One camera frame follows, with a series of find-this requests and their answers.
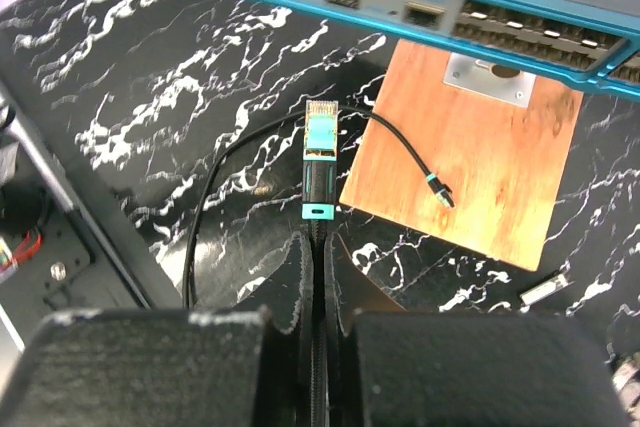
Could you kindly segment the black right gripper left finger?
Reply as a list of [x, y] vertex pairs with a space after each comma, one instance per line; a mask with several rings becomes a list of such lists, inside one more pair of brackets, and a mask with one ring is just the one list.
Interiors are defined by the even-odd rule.
[[221, 310], [74, 309], [46, 317], [1, 398], [5, 426], [306, 426], [312, 253]]

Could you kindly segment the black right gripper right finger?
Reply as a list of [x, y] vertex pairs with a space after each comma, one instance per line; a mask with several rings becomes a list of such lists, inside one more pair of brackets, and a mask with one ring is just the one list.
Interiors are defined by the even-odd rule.
[[324, 246], [334, 426], [625, 426], [599, 346], [548, 314], [408, 311]]

